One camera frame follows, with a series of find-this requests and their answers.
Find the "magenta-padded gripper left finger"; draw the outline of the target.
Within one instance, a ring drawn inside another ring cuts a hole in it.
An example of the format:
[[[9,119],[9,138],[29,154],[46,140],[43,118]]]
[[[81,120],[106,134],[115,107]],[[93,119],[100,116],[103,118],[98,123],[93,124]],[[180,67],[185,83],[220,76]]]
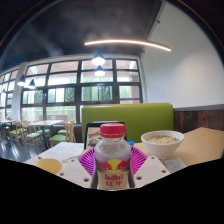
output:
[[[58,176],[81,187],[90,187],[94,176],[94,150],[62,161]]]

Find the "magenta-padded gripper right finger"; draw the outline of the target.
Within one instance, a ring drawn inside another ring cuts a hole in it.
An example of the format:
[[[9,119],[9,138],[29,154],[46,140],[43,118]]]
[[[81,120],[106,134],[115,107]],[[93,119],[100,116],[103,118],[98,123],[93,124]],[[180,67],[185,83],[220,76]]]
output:
[[[167,175],[170,175],[170,172],[156,156],[147,156],[138,148],[131,147],[131,187],[143,187]]]

